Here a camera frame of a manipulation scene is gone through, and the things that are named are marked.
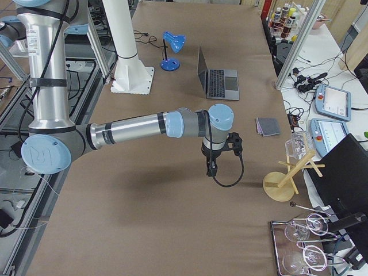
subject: blue joint cap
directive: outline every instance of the blue joint cap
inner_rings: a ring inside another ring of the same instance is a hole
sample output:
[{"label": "blue joint cap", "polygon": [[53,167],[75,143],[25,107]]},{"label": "blue joint cap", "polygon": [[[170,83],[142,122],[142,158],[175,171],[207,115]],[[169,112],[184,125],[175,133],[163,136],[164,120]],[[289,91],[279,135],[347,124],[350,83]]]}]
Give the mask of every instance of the blue joint cap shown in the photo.
[{"label": "blue joint cap", "polygon": [[0,34],[0,42],[4,45],[5,48],[9,48],[13,46],[14,41],[8,38],[7,36],[3,36]]},{"label": "blue joint cap", "polygon": [[51,0],[13,0],[18,5],[24,6],[24,7],[38,7],[41,5],[45,5]]},{"label": "blue joint cap", "polygon": [[28,137],[21,149],[23,161],[39,174],[56,174],[71,164],[71,154],[65,144],[50,135]]},{"label": "blue joint cap", "polygon": [[180,112],[173,111],[166,114],[166,135],[180,138],[184,133],[184,120]]},{"label": "blue joint cap", "polygon": [[88,33],[88,24],[83,25],[70,25],[66,30],[65,33],[69,35],[85,35]]},{"label": "blue joint cap", "polygon": [[215,128],[221,131],[228,131],[232,128],[234,112],[229,106],[218,103],[211,106],[208,113],[211,124]]},{"label": "blue joint cap", "polygon": [[4,16],[0,18],[0,21],[4,23],[19,23],[21,22],[16,16]]}]

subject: brown paper surface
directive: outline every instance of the brown paper surface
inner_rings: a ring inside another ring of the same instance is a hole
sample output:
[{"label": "brown paper surface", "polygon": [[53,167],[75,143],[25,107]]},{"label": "brown paper surface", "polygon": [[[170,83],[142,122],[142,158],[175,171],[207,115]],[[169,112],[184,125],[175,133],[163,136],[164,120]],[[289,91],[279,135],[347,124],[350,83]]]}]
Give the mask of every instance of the brown paper surface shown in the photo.
[{"label": "brown paper surface", "polygon": [[[277,161],[285,161],[290,128],[257,8],[143,2],[133,27],[156,36],[157,45],[165,30],[186,35],[182,51],[168,49],[181,66],[163,71],[162,49],[138,43],[142,62],[155,67],[150,95],[105,86],[91,122],[220,103],[205,99],[198,80],[200,43],[210,68],[238,71],[240,101],[222,103],[243,139],[244,178],[224,189],[207,177],[200,138],[155,136],[89,153],[73,163],[28,275],[275,275],[269,221],[300,211],[262,188],[267,173],[286,172]],[[258,135],[256,117],[277,118],[282,134]],[[218,167],[224,183],[239,177],[231,152]],[[297,185],[293,199],[306,205],[305,185]]]}]

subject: computer monitor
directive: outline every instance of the computer monitor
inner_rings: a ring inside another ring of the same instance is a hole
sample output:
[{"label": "computer monitor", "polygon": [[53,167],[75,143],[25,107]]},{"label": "computer monitor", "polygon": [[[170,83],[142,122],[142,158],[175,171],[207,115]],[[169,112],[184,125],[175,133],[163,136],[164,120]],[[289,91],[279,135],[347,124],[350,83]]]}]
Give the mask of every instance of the computer monitor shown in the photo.
[{"label": "computer monitor", "polygon": [[[339,219],[362,212],[368,216],[368,152],[348,134],[319,164],[323,176],[308,173],[323,203]],[[368,262],[368,221],[345,228],[363,259]]]}]

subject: wine glass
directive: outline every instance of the wine glass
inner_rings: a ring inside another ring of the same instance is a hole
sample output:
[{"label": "wine glass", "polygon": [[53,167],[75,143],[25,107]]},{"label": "wine glass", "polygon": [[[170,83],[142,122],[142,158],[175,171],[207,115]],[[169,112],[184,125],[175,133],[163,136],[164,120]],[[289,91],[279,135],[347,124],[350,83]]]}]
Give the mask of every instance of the wine glass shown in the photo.
[{"label": "wine glass", "polygon": [[284,269],[290,275],[314,275],[309,269],[322,271],[327,267],[327,258],[316,246],[306,246],[303,252],[293,251],[282,259]]},{"label": "wine glass", "polygon": [[306,217],[306,226],[317,236],[323,236],[328,232],[326,219],[317,213],[311,213]]},{"label": "wine glass", "polygon": [[306,218],[294,218],[284,231],[286,238],[291,242],[309,242],[311,232],[317,236],[328,233],[327,220],[320,214],[311,213]]}]

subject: white table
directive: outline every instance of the white table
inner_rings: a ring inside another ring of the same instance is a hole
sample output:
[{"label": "white table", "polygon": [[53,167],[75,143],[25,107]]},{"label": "white table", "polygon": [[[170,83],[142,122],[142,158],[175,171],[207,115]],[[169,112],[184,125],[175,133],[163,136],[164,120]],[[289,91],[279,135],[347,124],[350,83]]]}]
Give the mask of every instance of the white table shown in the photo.
[{"label": "white table", "polygon": [[[342,72],[338,63],[339,59],[334,61],[326,62],[322,65],[307,68],[322,63],[323,61],[334,58],[340,53],[340,48],[338,47],[336,41],[332,37],[331,33],[325,25],[323,25],[318,30],[312,30],[308,39],[300,52],[299,58],[295,63],[295,67],[306,68],[301,71],[300,74],[303,76],[318,76],[324,72],[328,72],[327,79],[329,80],[329,85],[344,89],[351,92],[352,97],[352,107],[354,108],[368,108],[368,94],[362,87],[358,79],[354,79],[354,76],[349,72]],[[283,99],[291,104],[291,107],[303,108],[304,110],[309,109],[309,104],[304,102],[300,97],[306,100],[311,100],[313,93],[303,94],[299,93],[296,89],[293,89],[294,81],[291,77],[288,77],[281,91]],[[285,109],[289,108],[289,104],[285,102]],[[299,126],[305,130],[309,131],[309,122],[312,118],[328,118],[326,116],[316,113],[315,103],[312,103],[310,108],[310,113],[304,113],[299,121]],[[357,140],[367,140],[364,137],[364,131],[368,131],[368,110],[366,111],[352,111],[351,121],[347,122],[348,130],[352,133]],[[362,143],[362,146],[368,150],[368,143]],[[313,185],[307,172],[304,172],[304,179],[308,187],[309,198],[313,207],[322,206],[322,200],[320,199],[316,188]],[[340,251],[338,255],[344,256],[349,250]],[[336,266],[338,272],[344,269],[344,266]],[[348,270],[345,275],[363,276],[368,275],[368,265],[364,265],[360,270]]]}]

